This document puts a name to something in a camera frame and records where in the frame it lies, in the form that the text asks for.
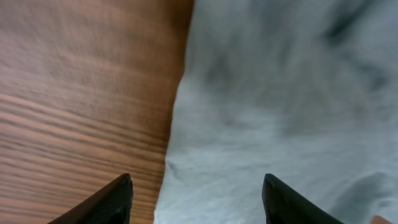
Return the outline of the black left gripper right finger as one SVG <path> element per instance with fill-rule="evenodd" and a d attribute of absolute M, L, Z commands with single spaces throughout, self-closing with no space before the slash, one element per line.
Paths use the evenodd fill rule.
<path fill-rule="evenodd" d="M 273 174 L 266 174 L 262 201 L 267 224 L 342 224 Z"/>

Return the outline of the light blue t-shirt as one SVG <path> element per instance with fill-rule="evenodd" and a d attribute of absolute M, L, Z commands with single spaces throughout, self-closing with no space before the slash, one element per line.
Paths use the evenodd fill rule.
<path fill-rule="evenodd" d="M 397 2 L 196 1 L 156 223 L 264 223 L 273 174 L 397 222 Z"/>

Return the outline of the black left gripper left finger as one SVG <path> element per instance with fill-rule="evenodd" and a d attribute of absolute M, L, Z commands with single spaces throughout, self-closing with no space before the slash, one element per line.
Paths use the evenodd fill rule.
<path fill-rule="evenodd" d="M 129 224 L 133 185 L 122 174 L 49 224 Z"/>

